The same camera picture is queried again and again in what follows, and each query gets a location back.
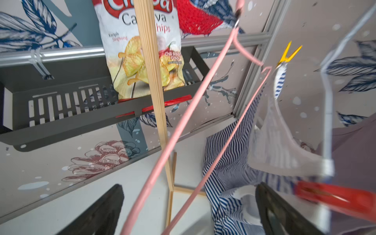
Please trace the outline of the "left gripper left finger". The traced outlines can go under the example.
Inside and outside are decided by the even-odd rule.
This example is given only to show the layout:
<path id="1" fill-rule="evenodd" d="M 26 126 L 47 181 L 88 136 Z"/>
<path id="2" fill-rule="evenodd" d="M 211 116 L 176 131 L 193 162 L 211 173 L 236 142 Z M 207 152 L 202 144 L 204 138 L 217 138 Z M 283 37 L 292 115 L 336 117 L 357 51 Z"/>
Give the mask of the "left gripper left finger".
<path id="1" fill-rule="evenodd" d="M 117 227 L 123 201 L 122 186 L 115 184 L 58 234 L 113 235 Z"/>

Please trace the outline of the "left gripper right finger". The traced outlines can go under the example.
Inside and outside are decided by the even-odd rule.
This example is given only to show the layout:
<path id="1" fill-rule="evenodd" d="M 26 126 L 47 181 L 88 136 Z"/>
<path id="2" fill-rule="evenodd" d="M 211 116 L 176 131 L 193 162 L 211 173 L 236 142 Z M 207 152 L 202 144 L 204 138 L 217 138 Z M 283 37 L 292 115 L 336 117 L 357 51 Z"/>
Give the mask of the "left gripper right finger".
<path id="1" fill-rule="evenodd" d="M 322 235 L 295 208 L 265 183 L 256 186 L 255 198 L 267 235 Z"/>

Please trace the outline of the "white hanger with striped top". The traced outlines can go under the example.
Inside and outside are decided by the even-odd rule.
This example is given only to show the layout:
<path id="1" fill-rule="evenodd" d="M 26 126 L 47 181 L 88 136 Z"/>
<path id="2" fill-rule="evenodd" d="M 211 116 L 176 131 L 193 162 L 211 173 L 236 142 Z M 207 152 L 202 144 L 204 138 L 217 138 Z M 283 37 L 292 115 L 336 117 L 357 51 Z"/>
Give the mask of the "white hanger with striped top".
<path id="1" fill-rule="evenodd" d="M 357 34 L 376 11 L 376 4 L 369 7 L 354 23 L 351 29 L 333 46 L 320 64 L 320 76 L 325 90 L 324 126 L 323 126 L 323 159 L 329 167 L 329 173 L 322 176 L 321 183 L 329 182 L 334 176 L 334 162 L 332 160 L 332 130 L 333 130 L 333 89 L 327 70 L 329 65 L 342 53 L 346 44 Z"/>

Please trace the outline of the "striped tank top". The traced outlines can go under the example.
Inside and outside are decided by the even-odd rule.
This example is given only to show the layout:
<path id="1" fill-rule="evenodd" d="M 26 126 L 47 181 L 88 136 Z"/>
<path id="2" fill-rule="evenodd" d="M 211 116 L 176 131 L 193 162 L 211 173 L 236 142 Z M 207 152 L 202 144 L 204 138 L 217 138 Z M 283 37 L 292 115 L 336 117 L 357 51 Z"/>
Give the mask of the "striped tank top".
<path id="1" fill-rule="evenodd" d="M 299 181 L 314 181 L 321 157 L 298 145 L 278 107 L 287 65 L 277 68 L 265 89 L 252 102 L 240 124 L 232 123 L 206 139 L 203 172 L 218 156 L 205 183 L 216 235 L 263 235 L 255 192 L 266 183 L 316 225 L 330 229 L 330 214 L 295 197 Z"/>

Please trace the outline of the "red clothespin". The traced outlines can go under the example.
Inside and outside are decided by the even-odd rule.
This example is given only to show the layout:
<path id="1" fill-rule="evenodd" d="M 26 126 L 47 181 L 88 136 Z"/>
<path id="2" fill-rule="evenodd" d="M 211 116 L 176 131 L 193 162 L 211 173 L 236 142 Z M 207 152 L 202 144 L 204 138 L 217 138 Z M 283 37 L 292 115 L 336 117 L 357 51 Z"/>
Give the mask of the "red clothespin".
<path id="1" fill-rule="evenodd" d="M 294 193 L 301 199 L 317 202 L 348 216 L 376 221 L 376 194 L 328 184 L 299 181 Z"/>

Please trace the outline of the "yellow clothespin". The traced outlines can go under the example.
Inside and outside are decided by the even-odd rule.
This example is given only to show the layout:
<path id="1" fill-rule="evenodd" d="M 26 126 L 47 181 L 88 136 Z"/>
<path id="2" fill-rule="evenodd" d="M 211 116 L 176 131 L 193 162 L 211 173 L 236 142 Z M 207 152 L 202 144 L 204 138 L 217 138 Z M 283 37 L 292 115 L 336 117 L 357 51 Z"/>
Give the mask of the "yellow clothespin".
<path id="1" fill-rule="evenodd" d="M 289 49 L 292 45 L 292 41 L 290 41 L 285 49 L 285 51 L 283 52 L 283 55 L 281 56 L 278 64 L 277 64 L 277 67 L 280 66 L 281 64 L 283 63 L 289 63 L 296 55 L 297 53 L 302 49 L 302 45 L 300 45 L 291 55 L 289 55 Z"/>

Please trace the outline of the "pink tank top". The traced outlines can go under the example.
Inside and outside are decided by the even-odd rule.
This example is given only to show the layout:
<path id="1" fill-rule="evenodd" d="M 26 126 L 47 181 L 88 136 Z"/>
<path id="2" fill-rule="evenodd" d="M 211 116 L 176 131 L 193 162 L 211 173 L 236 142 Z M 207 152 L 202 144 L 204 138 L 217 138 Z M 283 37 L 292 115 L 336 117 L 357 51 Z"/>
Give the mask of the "pink tank top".
<path id="1" fill-rule="evenodd" d="M 332 132 L 334 176 L 326 184 L 376 192 L 376 115 L 358 124 L 335 128 Z M 332 212 L 331 235 L 355 234 L 376 228 L 376 224 Z"/>

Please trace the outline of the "cassava chips bag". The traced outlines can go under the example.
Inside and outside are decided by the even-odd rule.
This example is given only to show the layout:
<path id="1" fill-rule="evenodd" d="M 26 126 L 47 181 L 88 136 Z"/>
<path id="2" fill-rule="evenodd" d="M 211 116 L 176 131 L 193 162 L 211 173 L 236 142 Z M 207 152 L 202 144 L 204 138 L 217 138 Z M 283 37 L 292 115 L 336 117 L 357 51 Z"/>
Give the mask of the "cassava chips bag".
<path id="1" fill-rule="evenodd" d="M 133 1 L 93 1 L 106 63 L 119 99 L 150 94 L 145 56 Z M 185 86 L 184 59 L 175 1 L 153 1 L 164 91 Z"/>

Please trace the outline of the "wooden clothes rack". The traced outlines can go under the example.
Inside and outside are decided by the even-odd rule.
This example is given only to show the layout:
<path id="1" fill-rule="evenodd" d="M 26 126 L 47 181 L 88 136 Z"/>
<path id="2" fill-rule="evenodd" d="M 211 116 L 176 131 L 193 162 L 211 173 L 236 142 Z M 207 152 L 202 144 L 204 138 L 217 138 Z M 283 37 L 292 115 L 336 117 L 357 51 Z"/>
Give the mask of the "wooden clothes rack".
<path id="1" fill-rule="evenodd" d="M 161 148 L 165 149 L 168 143 L 167 126 L 165 118 L 165 101 L 161 82 L 160 61 L 158 52 L 158 43 L 156 36 L 156 24 L 154 20 L 153 1 L 136 1 L 134 8 L 137 16 L 138 29 L 141 37 L 142 48 L 144 51 L 147 75 L 149 78 L 149 86 L 152 98 L 152 105 L 157 121 L 157 130 L 160 138 Z M 166 172 L 168 183 L 168 204 L 166 213 L 166 225 L 169 225 L 171 219 L 172 196 L 174 193 L 174 173 L 172 170 L 170 157 L 164 163 L 157 162 L 154 167 L 157 172 L 151 173 L 144 184 L 136 202 L 134 203 L 127 220 L 123 225 L 121 233 L 128 235 L 131 233 L 137 218 L 144 206 L 144 203 L 151 193 L 155 182 L 157 181 L 161 171 Z"/>

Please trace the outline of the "black wall basket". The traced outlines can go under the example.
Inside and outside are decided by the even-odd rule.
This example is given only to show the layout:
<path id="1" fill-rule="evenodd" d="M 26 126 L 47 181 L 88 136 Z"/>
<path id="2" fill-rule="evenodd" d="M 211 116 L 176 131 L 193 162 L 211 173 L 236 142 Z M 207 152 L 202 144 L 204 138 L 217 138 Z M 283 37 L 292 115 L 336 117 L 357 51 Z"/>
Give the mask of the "black wall basket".
<path id="1" fill-rule="evenodd" d="M 1 142 L 33 151 L 151 112 L 121 101 L 101 47 L 1 54 Z"/>

